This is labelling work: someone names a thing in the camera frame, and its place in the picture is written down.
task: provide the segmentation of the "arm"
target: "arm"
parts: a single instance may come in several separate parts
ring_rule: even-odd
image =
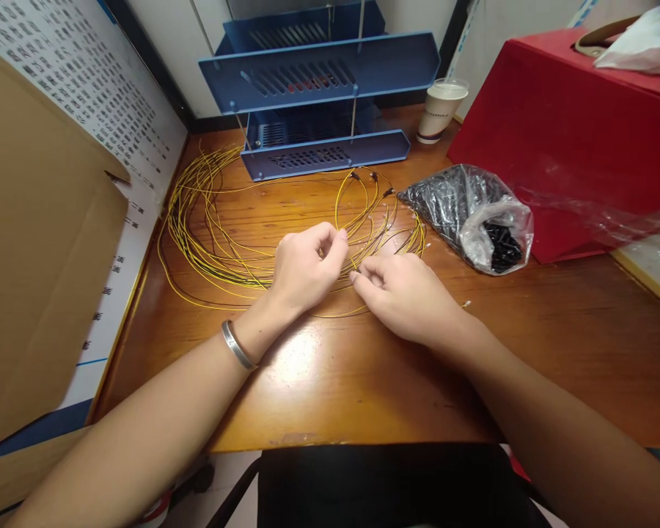
[[[360,271],[351,279],[367,306],[471,381],[565,522],[660,527],[660,463],[653,456],[514,356],[415,255],[367,258]]]
[[[318,256],[323,249],[325,259]],[[258,363],[340,275],[347,234],[323,223],[286,235],[274,285],[232,325]],[[119,527],[132,522],[205,446],[249,371],[221,334],[198,345],[113,409],[10,519],[10,527]]]

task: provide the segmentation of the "metal rod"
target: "metal rod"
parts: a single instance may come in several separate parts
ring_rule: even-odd
[[[362,0],[362,6],[359,8],[359,36],[357,37],[358,39],[362,39],[362,32],[364,30],[364,2],[365,0]]]
[[[249,149],[249,152],[252,151],[252,146],[249,144],[249,140],[247,139],[247,132],[245,132],[244,127],[242,126],[242,120],[240,119],[240,114],[235,114],[235,117],[237,117],[237,124],[240,125],[240,130],[242,131],[242,134],[244,135],[244,143],[247,145],[247,148]]]
[[[354,137],[354,118],[357,115],[357,99],[354,98],[352,102],[352,129],[350,130],[350,137]]]
[[[213,46],[210,44],[208,33],[205,31],[205,27],[203,27],[203,21],[200,19],[200,13],[198,13],[198,8],[196,7],[196,1],[195,0],[189,0],[189,1],[191,2],[193,13],[196,15],[196,20],[198,21],[198,27],[200,28],[200,31],[202,31],[203,37],[205,38],[205,43],[208,44],[208,50],[210,50],[210,56],[215,56],[215,51],[213,51]]]

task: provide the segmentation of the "red box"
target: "red box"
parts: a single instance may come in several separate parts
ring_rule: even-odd
[[[508,40],[447,153],[531,205],[541,263],[660,230],[645,220],[660,217],[660,76],[594,68],[572,48],[585,32]],[[607,222],[636,235],[602,236]]]

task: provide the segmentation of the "clear plastic bag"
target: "clear plastic bag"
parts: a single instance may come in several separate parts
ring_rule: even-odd
[[[498,276],[528,263],[533,216],[495,174],[454,165],[398,197],[475,269]]]
[[[576,214],[594,241],[610,249],[621,248],[629,256],[640,254],[645,262],[660,264],[660,210],[637,215],[600,202],[522,186],[516,187],[516,192],[534,208]]]

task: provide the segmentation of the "paper cup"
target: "paper cup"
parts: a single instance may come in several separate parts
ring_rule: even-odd
[[[425,111],[418,125],[417,139],[421,143],[440,141],[462,100],[469,94],[469,83],[461,79],[436,79],[428,88]]]

